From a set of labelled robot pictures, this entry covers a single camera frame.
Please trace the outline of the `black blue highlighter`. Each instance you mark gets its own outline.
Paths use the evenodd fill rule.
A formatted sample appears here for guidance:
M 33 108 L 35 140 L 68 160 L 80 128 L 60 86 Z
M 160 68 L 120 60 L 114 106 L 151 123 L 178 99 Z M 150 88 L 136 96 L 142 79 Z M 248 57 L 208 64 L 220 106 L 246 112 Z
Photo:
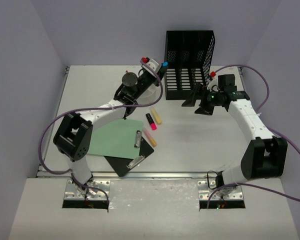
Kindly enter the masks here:
M 169 68 L 168 67 L 168 62 L 166 62 L 166 61 L 163 62 L 162 65 L 161 65 L 161 67 L 160 67 L 160 70 L 159 70 L 159 75 L 163 76 L 166 73 L 166 71 L 167 71 L 168 68 Z

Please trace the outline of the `yellow highlighter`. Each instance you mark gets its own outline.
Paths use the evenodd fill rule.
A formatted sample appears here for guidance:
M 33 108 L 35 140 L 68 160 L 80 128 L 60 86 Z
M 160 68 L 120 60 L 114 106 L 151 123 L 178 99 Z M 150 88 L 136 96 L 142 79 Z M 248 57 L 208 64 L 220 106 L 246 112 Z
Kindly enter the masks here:
M 154 120 L 156 121 L 156 123 L 157 123 L 158 125 L 161 125 L 161 124 L 162 124 L 162 119 L 161 119 L 161 117 L 159 116 L 159 114 L 157 113 L 157 111 L 155 110 L 154 107 L 151 107 L 151 108 L 150 108 L 150 112 L 151 112 L 151 114 L 153 115 Z

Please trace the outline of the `black pink highlighter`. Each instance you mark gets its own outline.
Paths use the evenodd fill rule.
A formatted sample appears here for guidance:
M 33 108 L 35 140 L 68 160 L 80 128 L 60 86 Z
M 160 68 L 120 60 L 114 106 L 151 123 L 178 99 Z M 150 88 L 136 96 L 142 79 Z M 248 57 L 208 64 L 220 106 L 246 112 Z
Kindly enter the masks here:
M 150 128 L 151 128 L 153 131 L 156 130 L 156 129 L 157 129 L 157 126 L 156 126 L 156 124 L 155 124 L 155 122 L 154 122 L 154 120 L 153 120 L 151 114 L 150 114 L 150 113 L 146 113 L 145 116 L 146 116 L 146 119 L 147 119 L 147 121 L 148 121 L 148 123 L 149 123 Z

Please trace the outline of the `green clipboard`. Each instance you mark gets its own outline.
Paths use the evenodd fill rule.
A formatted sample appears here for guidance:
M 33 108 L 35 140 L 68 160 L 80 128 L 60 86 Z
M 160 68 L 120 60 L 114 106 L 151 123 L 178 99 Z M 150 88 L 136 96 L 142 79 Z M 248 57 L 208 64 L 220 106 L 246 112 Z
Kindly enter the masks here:
M 89 155 L 135 159 L 139 148 L 135 138 L 144 123 L 140 120 L 117 119 L 93 131 L 88 150 Z

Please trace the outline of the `pale orange highlighter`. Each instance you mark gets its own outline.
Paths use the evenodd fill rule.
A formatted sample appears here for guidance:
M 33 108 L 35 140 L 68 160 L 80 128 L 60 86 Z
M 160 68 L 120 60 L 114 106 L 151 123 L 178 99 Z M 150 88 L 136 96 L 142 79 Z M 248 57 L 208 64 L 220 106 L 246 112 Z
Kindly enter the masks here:
M 144 135 L 146 136 L 146 138 L 148 139 L 149 143 L 151 144 L 152 147 L 156 147 L 157 146 L 157 142 L 154 140 L 154 138 L 151 136 L 150 132 L 144 127 L 142 129 L 142 132 L 144 133 Z

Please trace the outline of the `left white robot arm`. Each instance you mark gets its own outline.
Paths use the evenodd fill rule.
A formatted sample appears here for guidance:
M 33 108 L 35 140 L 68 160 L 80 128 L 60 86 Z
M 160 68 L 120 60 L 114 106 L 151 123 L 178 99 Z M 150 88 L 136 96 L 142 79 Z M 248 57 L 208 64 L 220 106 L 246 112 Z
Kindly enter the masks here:
M 141 64 L 143 73 L 137 76 L 126 73 L 114 97 L 108 103 L 95 108 L 74 109 L 62 114 L 62 121 L 53 137 L 58 151 L 67 157 L 71 178 L 76 190 L 87 197 L 93 193 L 92 172 L 88 167 L 88 153 L 92 133 L 104 125 L 131 115 L 140 108 L 138 98 L 151 86 L 162 87 L 162 79 L 168 69 L 168 63 Z

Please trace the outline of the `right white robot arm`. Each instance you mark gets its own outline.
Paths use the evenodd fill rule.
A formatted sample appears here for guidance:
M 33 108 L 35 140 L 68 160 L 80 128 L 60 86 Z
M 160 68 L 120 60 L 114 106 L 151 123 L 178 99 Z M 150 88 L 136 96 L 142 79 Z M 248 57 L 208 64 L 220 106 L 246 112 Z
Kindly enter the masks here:
M 196 83 L 194 90 L 182 103 L 193 107 L 200 99 L 195 114 L 211 116 L 215 107 L 223 107 L 236 121 L 243 133 L 247 148 L 240 163 L 216 174 L 213 191 L 223 197 L 234 184 L 247 183 L 257 179 L 281 177 L 284 172 L 288 143 L 276 137 L 262 122 L 254 110 L 250 97 L 244 90 L 238 90 L 234 74 L 222 74 L 215 79 L 218 90 L 212 84 L 204 87 Z

